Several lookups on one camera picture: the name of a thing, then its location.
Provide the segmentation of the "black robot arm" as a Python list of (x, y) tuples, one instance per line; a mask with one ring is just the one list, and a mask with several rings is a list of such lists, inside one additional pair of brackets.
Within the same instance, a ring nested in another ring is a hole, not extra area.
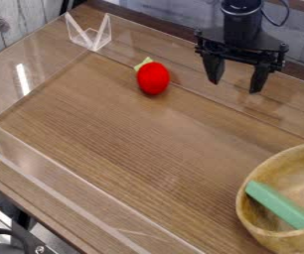
[(278, 0), (286, 8), (285, 18), (277, 23), (263, 11), (263, 0), (222, 0), (224, 22), (220, 27), (195, 30), (195, 53), (203, 59), (208, 81), (219, 84), (226, 61), (254, 67), (248, 92), (262, 90), (267, 77), (282, 71), (289, 45), (271, 37), (262, 29), (262, 19), (282, 27), (290, 15), (286, 0)]

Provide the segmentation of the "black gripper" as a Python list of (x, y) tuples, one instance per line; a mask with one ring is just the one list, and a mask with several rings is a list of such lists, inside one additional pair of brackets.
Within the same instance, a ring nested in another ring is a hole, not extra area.
[(255, 65), (250, 79), (250, 93), (261, 91), (270, 71), (282, 70), (289, 46), (265, 31), (253, 37), (227, 35), (223, 28), (214, 27), (195, 31), (195, 52), (203, 59), (208, 80), (218, 84), (224, 74), (226, 62)]

